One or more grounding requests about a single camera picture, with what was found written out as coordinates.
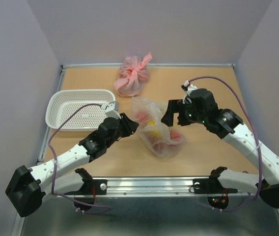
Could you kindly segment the clear plastic fruit bag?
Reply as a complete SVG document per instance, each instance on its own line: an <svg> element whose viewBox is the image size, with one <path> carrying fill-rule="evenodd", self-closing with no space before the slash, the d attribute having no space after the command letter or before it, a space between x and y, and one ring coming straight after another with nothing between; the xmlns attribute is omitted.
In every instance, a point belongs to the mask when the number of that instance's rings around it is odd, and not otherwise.
<svg viewBox="0 0 279 236"><path fill-rule="evenodd" d="M157 157L177 155L186 142L182 133L161 122L166 110L166 103L132 97L133 121L139 124L137 133L149 150Z"/></svg>

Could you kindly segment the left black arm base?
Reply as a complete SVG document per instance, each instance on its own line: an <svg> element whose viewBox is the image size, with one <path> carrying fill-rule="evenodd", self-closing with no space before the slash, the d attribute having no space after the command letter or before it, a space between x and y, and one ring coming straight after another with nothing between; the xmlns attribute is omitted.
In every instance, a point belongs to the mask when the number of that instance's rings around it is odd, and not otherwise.
<svg viewBox="0 0 279 236"><path fill-rule="evenodd" d="M82 214L101 214L110 211L112 208L104 204L96 203L97 197L107 194L108 180L94 179L88 183L83 183L79 190L67 191L65 196L74 199L76 212Z"/></svg>

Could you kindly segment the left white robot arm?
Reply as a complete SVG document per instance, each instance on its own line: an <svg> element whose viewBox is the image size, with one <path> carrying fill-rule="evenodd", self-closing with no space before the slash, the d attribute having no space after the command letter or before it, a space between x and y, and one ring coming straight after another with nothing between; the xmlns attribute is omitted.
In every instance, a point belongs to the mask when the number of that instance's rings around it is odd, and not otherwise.
<svg viewBox="0 0 279 236"><path fill-rule="evenodd" d="M44 189L55 184L58 177L104 155L114 142L133 135L138 126L124 113L120 118L106 118L97 130L64 154L31 168L18 167L6 188L7 197L21 217L31 215L48 195Z"/></svg>

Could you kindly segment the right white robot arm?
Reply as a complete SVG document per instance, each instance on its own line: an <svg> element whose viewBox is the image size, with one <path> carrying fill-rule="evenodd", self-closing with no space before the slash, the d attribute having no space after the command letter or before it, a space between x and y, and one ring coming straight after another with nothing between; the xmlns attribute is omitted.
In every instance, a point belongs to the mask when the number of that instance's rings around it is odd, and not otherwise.
<svg viewBox="0 0 279 236"><path fill-rule="evenodd" d="M174 114L178 114L178 125L202 124L258 168L258 174L254 175L218 167L207 179L198 181L194 187L196 194L240 190L279 208L279 156L265 146L234 111L220 109L212 92L199 88L186 90L184 99L169 100L161 122L173 126Z"/></svg>

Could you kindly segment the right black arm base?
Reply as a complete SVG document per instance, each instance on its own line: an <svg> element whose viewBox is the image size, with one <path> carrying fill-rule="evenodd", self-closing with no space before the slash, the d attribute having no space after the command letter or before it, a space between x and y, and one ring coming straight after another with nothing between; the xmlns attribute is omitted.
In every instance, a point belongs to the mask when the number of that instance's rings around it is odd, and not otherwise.
<svg viewBox="0 0 279 236"><path fill-rule="evenodd" d="M238 193L233 188L224 188L216 179L211 178L195 178L189 188L194 194L205 194L208 204L221 211L225 211L229 204L229 194Z"/></svg>

